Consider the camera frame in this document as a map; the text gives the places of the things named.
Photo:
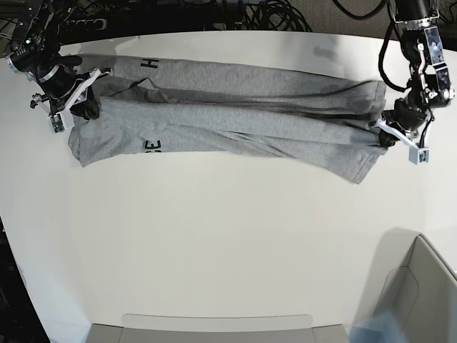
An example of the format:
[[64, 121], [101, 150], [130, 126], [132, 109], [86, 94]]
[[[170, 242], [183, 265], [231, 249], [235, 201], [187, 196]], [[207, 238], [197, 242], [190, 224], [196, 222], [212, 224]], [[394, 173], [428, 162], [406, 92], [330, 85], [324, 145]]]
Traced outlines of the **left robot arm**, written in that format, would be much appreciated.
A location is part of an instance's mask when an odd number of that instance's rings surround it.
[[[413, 147], [426, 146], [428, 129], [435, 120], [433, 110], [448, 106], [454, 88], [443, 55], [443, 44], [436, 20], [437, 1], [386, 2], [389, 25], [378, 55], [378, 70], [386, 86], [406, 93], [395, 100], [394, 108], [385, 111], [378, 124], [382, 147], [393, 146], [405, 139]], [[392, 33], [398, 37], [401, 52], [408, 61], [410, 79], [405, 86], [394, 84], [383, 68]]]

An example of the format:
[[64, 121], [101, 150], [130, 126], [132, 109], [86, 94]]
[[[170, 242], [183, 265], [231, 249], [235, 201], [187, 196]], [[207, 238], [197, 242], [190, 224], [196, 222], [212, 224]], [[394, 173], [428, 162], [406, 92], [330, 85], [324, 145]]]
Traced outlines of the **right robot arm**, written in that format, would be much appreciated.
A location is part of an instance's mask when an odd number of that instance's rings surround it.
[[5, 51], [8, 66], [42, 90], [34, 94], [30, 108], [40, 106], [53, 126], [64, 123], [64, 114], [85, 120], [99, 118], [92, 85], [112, 69], [92, 68], [83, 74], [78, 55], [60, 55], [60, 26], [71, 15], [76, 1], [27, 1]]

